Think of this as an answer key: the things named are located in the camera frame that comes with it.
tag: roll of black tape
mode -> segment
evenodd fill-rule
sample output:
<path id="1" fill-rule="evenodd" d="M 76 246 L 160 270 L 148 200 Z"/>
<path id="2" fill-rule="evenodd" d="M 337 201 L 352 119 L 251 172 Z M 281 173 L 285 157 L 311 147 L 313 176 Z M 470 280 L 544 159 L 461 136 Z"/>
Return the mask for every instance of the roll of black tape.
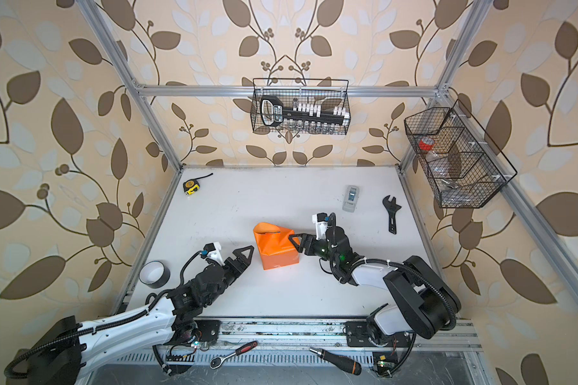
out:
<path id="1" fill-rule="evenodd" d="M 163 287 L 170 280 L 170 270 L 160 261 L 145 264 L 139 272 L 139 281 L 151 289 Z"/>

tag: white table surface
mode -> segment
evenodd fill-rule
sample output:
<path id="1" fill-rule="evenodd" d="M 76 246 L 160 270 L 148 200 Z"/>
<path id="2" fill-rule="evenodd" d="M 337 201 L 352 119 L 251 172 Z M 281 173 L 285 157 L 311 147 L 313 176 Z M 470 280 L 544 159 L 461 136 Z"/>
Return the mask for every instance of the white table surface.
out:
<path id="1" fill-rule="evenodd" d="M 200 191 L 185 195 L 186 180 L 210 172 L 214 175 L 200 181 Z M 355 212 L 341 208 L 348 185 L 360 188 Z M 396 214 L 397 235 L 388 232 L 388 213 L 382 204 L 386 195 L 395 196 L 402 206 Z M 162 261 L 170 268 L 170 280 L 160 289 L 138 281 L 129 309 L 142 306 L 151 292 L 176 287 L 186 260 L 215 241 L 224 258 L 232 257 L 234 249 L 253 245 L 253 262 L 201 316 L 363 316 L 393 303 L 387 290 L 341 285 L 321 271 L 315 256 L 301 254 L 299 264 L 263 270 L 253 227 L 269 222 L 315 234 L 311 217 L 318 212 L 336 212 L 337 225 L 360 255 L 395 262 L 417 255 L 430 264 L 393 167 L 188 168 L 146 260 Z M 185 281 L 206 265 L 196 258 L 186 269 Z"/>

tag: orange bag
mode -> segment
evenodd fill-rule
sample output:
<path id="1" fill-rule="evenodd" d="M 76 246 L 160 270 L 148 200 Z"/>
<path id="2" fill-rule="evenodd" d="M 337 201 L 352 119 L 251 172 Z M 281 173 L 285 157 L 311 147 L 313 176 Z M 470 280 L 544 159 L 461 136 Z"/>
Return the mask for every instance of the orange bag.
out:
<path id="1" fill-rule="evenodd" d="M 289 266 L 300 262 L 300 256 L 289 242 L 293 230 L 261 222 L 253 229 L 264 270 Z"/>

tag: wire basket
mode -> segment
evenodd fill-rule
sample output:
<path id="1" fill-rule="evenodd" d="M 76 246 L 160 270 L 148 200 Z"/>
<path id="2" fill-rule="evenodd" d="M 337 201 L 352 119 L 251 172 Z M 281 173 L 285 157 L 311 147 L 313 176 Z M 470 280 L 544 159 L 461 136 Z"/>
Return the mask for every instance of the wire basket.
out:
<path id="1" fill-rule="evenodd" d="M 251 122 L 255 134 L 346 135 L 351 122 L 348 80 L 255 78 Z"/>
<path id="2" fill-rule="evenodd" d="M 466 112 L 456 101 L 452 108 L 433 107 L 404 120 L 408 140 L 441 208 L 481 208 L 518 173 L 479 122 L 485 138 L 472 135 L 461 118 Z M 496 165 L 486 147 L 500 154 L 512 171 Z"/>

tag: tape measure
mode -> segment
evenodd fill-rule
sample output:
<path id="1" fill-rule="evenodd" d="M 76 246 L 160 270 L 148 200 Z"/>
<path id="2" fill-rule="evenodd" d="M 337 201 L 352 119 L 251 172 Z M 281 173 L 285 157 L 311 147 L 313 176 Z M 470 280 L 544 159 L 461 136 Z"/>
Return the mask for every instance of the tape measure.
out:
<path id="1" fill-rule="evenodd" d="M 209 173 L 206 176 L 202 176 L 196 179 L 189 179 L 188 181 L 184 182 L 184 184 L 182 185 L 184 187 L 184 192 L 187 195 L 192 195 L 194 194 L 196 191 L 198 191 L 200 189 L 200 185 L 199 185 L 199 181 L 198 179 L 203 179 L 203 178 L 207 178 L 210 175 L 214 175 L 214 173 Z"/>

